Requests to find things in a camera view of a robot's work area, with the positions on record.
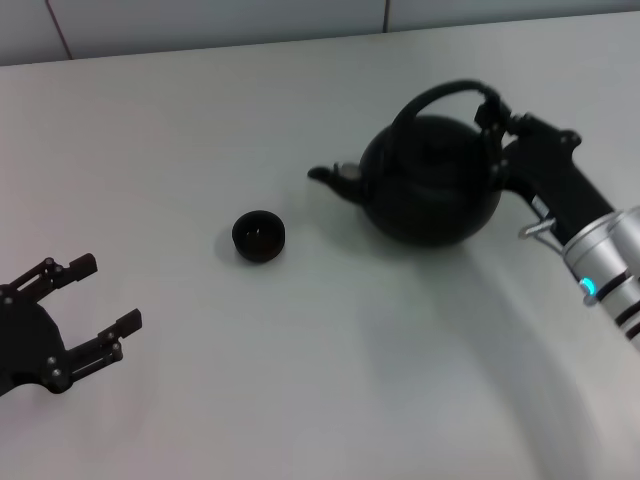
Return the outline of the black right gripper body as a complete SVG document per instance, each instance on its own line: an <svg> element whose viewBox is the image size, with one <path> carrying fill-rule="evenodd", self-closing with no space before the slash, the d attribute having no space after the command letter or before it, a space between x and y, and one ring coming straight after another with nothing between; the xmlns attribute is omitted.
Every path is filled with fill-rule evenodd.
<svg viewBox="0 0 640 480"><path fill-rule="evenodd" d="M515 140L503 149L507 166L506 190L531 204L539 199L547 207L541 219L556 220L552 234L566 245L592 222L614 212L591 181L577 168L573 152L581 137L526 114L510 122Z"/></svg>

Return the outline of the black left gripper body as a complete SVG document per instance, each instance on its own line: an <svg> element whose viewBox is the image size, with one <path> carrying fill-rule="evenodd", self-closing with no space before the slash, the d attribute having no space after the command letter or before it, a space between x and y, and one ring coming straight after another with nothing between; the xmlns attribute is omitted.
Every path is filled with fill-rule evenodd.
<svg viewBox="0 0 640 480"><path fill-rule="evenodd" d="M68 389L68 361L58 326L37 302L1 286L1 394L27 384Z"/></svg>

